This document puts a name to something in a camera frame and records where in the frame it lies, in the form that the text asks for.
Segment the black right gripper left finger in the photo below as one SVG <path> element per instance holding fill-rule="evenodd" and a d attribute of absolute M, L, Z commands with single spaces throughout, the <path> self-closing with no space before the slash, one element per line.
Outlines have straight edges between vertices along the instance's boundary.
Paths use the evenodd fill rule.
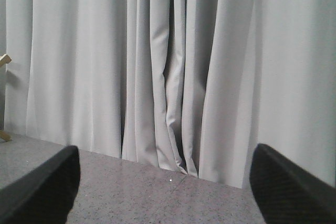
<path fill-rule="evenodd" d="M 66 223 L 79 184 L 79 150 L 66 146 L 1 189 L 1 223 Z"/>

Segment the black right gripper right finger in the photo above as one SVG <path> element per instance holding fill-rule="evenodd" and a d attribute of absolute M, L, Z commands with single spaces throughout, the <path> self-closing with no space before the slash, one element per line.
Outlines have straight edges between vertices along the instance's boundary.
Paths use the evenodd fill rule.
<path fill-rule="evenodd" d="M 266 223 L 335 223 L 335 188 L 266 144 L 254 150 L 249 181 Z"/>

